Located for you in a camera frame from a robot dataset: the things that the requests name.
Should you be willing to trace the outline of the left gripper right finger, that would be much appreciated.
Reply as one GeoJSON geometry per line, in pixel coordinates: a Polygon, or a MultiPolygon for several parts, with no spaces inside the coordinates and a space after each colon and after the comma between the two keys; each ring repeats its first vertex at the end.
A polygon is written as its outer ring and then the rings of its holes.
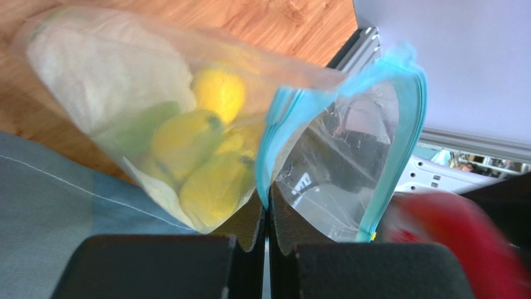
{"type": "Polygon", "coordinates": [[[273,298],[472,298],[451,251],[433,243],[337,243],[269,194],[273,298]]]}

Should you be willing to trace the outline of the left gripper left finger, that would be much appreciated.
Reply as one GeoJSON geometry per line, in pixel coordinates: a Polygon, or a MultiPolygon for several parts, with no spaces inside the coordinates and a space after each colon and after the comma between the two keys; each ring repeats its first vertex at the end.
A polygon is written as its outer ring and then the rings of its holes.
{"type": "Polygon", "coordinates": [[[208,235],[97,235],[53,298],[260,298],[266,212],[257,194],[208,235]]]}

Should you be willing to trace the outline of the fake banana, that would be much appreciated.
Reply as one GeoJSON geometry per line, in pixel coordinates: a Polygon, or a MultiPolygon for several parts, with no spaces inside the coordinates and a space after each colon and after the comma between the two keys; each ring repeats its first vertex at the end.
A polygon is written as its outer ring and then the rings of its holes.
{"type": "Polygon", "coordinates": [[[254,179],[254,157],[224,138],[211,110],[164,121],[154,131],[142,170],[178,193],[178,205],[197,230],[210,230],[239,208],[254,179]]]}

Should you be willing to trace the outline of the clear zip top bag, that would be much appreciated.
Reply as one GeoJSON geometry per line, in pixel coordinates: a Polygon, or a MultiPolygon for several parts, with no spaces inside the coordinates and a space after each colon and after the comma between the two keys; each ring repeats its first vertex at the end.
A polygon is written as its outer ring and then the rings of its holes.
{"type": "Polygon", "coordinates": [[[69,120],[180,222],[210,233],[252,195],[369,242],[419,139],[408,44],[350,74],[126,11],[62,6],[12,46],[69,120]]]}

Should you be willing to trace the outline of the fake red chili pepper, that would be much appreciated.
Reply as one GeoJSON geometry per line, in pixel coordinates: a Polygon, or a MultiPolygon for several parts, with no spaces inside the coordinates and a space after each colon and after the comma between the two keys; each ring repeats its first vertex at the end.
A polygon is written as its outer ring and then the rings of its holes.
{"type": "Polygon", "coordinates": [[[516,248],[475,202],[448,192],[392,199],[381,222],[387,242],[435,242],[458,259],[476,298],[530,298],[516,248]]]}

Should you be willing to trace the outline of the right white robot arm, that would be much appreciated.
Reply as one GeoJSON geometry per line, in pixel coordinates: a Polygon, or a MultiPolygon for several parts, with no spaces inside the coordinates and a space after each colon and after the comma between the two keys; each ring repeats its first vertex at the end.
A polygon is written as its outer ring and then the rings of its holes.
{"type": "Polygon", "coordinates": [[[501,180],[498,178],[442,166],[412,155],[395,191],[424,193],[439,190],[461,194],[499,182],[501,180]]]}

